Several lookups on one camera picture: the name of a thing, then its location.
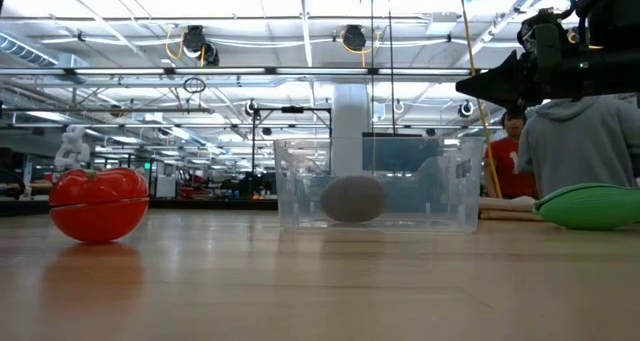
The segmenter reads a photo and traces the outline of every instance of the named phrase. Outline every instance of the white column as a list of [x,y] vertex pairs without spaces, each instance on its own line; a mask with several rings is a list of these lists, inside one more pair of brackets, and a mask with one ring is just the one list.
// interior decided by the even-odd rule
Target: white column
[[369,130],[369,102],[364,84],[337,84],[333,96],[333,154],[336,176],[362,175],[362,133]]

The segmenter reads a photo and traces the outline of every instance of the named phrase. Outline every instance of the red tomato toy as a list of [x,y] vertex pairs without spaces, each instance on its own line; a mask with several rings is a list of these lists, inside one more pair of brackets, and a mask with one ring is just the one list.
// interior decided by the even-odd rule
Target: red tomato toy
[[65,235],[105,243],[138,226],[149,206],[148,195],[147,181],[133,170],[73,170],[60,176],[51,191],[49,214]]

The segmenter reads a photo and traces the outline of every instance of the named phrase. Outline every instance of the person in red shirt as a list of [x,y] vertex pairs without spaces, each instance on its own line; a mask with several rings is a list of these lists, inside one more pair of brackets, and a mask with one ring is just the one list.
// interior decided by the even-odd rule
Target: person in red shirt
[[[518,146],[520,133],[524,129],[527,118],[522,113],[505,112],[502,115],[502,127],[507,132],[507,137],[491,143],[498,182],[502,198],[513,199],[521,196],[537,198],[535,176],[530,173],[518,172]],[[491,168],[489,166],[489,151],[485,153],[484,174],[485,185],[489,197],[498,197],[496,186],[493,182]]]

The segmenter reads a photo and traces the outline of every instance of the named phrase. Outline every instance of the clear plastic bin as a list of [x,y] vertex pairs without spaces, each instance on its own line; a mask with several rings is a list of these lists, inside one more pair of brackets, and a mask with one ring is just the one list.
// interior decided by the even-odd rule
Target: clear plastic bin
[[[362,155],[353,155],[358,163],[362,160],[362,168],[353,174],[374,177],[387,193],[384,213],[364,223],[333,221],[320,206],[322,191],[338,177],[339,167],[332,152],[345,141],[301,139],[274,143],[283,227],[464,233],[476,230],[482,139],[464,139],[459,145],[414,137],[348,140],[359,146],[354,147],[353,153],[362,150]],[[339,176],[347,175],[342,171]]]

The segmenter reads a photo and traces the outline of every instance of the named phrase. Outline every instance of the green plastic object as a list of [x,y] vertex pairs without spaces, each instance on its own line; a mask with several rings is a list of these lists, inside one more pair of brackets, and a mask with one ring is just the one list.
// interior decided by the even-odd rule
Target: green plastic object
[[640,221],[640,190],[580,184],[553,192],[536,202],[533,211],[568,229],[609,231]]

